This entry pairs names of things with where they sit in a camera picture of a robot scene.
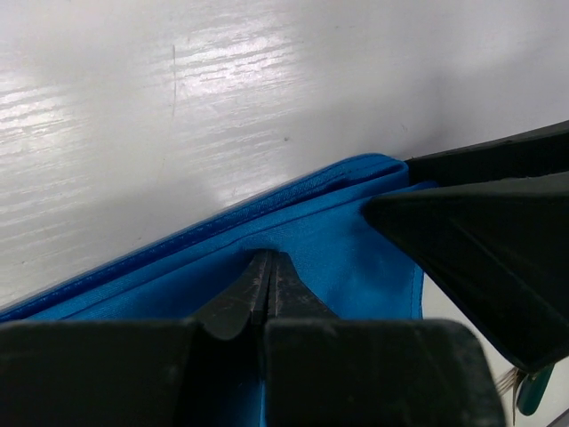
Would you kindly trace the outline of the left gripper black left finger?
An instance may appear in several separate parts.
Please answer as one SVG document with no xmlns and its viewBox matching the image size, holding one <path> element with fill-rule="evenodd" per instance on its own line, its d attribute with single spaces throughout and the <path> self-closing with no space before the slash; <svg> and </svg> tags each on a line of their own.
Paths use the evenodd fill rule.
<svg viewBox="0 0 569 427">
<path fill-rule="evenodd" d="M 194 316 L 1 327 L 4 426 L 258 426 L 272 254 Z"/>
</svg>

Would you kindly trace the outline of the blue cloth napkin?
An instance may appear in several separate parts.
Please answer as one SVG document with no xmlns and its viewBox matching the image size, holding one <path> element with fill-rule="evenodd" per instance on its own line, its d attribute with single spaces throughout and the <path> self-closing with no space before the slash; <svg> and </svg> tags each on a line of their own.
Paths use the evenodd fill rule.
<svg viewBox="0 0 569 427">
<path fill-rule="evenodd" d="M 420 267 L 361 213 L 373 197 L 411 190 L 404 162 L 340 161 L 3 310 L 1 327 L 189 318 L 261 251 L 288 254 L 301 282 L 341 318 L 419 318 Z"/>
</svg>

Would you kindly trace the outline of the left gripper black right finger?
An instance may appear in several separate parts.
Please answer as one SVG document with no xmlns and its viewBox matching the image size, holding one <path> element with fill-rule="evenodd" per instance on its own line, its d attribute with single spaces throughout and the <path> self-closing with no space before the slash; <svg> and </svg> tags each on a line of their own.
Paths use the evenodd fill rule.
<svg viewBox="0 0 569 427">
<path fill-rule="evenodd" d="M 337 318 L 288 254 L 271 260 L 264 329 L 269 426 L 502 426 L 478 339 L 445 319 Z"/>
</svg>

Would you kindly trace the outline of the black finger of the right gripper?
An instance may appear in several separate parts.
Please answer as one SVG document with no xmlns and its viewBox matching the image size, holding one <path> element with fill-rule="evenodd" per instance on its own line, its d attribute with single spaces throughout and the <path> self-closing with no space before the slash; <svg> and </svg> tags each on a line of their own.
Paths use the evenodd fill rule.
<svg viewBox="0 0 569 427">
<path fill-rule="evenodd" d="M 363 216 L 512 364 L 567 356 L 566 173 L 376 197 Z"/>
<path fill-rule="evenodd" d="M 411 182 L 434 181 L 439 185 L 563 173 L 568 170 L 568 123 L 414 157 L 406 163 Z"/>
</svg>

